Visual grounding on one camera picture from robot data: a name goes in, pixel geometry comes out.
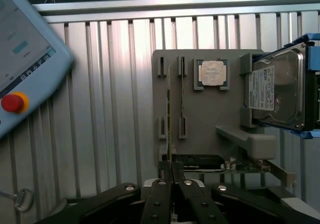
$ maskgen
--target hard drive label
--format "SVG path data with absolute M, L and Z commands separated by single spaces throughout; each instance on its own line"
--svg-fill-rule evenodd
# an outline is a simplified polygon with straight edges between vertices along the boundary
M 275 67 L 252 71 L 249 74 L 249 108 L 274 110 Z

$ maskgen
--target silver bolt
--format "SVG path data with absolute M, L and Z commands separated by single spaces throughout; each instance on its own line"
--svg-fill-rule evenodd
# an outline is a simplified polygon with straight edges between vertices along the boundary
M 224 185 L 220 185 L 220 186 L 218 186 L 218 190 L 221 190 L 221 191 L 226 191 L 226 186 L 224 186 Z
M 191 185 L 191 184 L 192 184 L 192 181 L 190 181 L 190 180 L 185 180 L 185 181 L 184 181 L 184 184 L 186 184 L 186 185 Z
M 134 190 L 135 188 L 134 188 L 134 186 L 132 186 L 132 185 L 128 185 L 125 189 L 126 189 L 126 190 Z

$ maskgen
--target emergency stop button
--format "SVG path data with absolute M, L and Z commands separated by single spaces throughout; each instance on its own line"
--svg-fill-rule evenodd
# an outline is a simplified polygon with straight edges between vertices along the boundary
M 5 95 L 1 100 L 2 108 L 7 112 L 20 112 L 25 105 L 25 101 L 19 95 L 9 94 Z

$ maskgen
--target screw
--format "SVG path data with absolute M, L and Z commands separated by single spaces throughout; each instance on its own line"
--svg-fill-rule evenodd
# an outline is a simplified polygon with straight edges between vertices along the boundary
M 218 186 L 218 190 L 221 190 L 221 191 L 226 191 L 226 186 L 224 186 L 224 185 L 220 185 L 220 186 Z
M 184 184 L 186 184 L 186 185 L 191 185 L 191 184 L 192 184 L 192 181 L 190 181 L 190 180 L 185 180 L 185 181 L 184 181 Z
M 128 185 L 125 189 L 126 189 L 126 190 L 134 190 L 135 188 L 134 188 L 134 186 L 132 186 L 132 185 Z
M 152 220 L 158 220 L 158 219 L 159 219 L 159 216 L 153 215 L 153 216 L 151 217 L 151 219 L 152 219 Z

